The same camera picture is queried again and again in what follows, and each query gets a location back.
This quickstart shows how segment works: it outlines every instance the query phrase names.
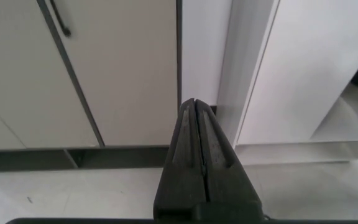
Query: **white wall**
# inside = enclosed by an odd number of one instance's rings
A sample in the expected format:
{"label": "white wall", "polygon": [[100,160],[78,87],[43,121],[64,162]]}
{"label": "white wall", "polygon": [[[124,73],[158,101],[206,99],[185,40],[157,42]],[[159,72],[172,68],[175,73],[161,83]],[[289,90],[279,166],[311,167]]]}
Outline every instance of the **white wall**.
{"label": "white wall", "polygon": [[232,0],[183,0],[182,101],[216,105]]}

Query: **tiled floor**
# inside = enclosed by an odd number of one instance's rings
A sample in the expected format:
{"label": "tiled floor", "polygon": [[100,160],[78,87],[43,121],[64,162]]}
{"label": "tiled floor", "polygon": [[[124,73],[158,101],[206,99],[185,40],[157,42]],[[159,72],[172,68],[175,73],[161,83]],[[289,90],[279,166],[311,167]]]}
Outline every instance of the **tiled floor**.
{"label": "tiled floor", "polygon": [[[245,170],[272,218],[358,219],[358,161]],[[17,217],[152,218],[161,172],[0,173],[0,223]]]}

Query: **black handle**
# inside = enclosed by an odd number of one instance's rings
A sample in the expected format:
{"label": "black handle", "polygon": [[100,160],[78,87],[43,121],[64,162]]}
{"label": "black handle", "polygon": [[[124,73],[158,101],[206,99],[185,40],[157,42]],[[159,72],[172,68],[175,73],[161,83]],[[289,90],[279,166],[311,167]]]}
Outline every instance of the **black handle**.
{"label": "black handle", "polygon": [[52,5],[53,11],[55,12],[57,21],[59,22],[60,28],[62,29],[63,34],[66,37],[71,36],[70,29],[63,23],[62,18],[60,17],[59,10],[57,10],[56,4],[54,0],[50,0],[50,4]]}

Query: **white floor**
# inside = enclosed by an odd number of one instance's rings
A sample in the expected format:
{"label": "white floor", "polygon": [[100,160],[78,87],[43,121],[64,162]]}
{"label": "white floor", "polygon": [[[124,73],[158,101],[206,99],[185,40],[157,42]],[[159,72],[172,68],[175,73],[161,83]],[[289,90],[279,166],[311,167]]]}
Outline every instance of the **white floor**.
{"label": "white floor", "polygon": [[[358,161],[245,170],[272,218],[358,219]],[[0,223],[17,217],[152,218],[161,172],[0,173]]]}

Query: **cabinet handle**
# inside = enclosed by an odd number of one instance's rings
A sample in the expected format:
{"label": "cabinet handle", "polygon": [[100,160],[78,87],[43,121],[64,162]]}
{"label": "cabinet handle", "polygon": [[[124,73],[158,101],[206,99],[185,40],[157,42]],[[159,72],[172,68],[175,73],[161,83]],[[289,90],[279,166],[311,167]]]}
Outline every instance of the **cabinet handle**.
{"label": "cabinet handle", "polygon": [[52,5],[53,11],[55,12],[56,19],[59,22],[60,28],[62,29],[63,34],[66,37],[71,36],[70,29],[63,23],[62,18],[60,17],[59,10],[57,9],[57,6],[55,4],[55,0],[50,0],[50,4]]}

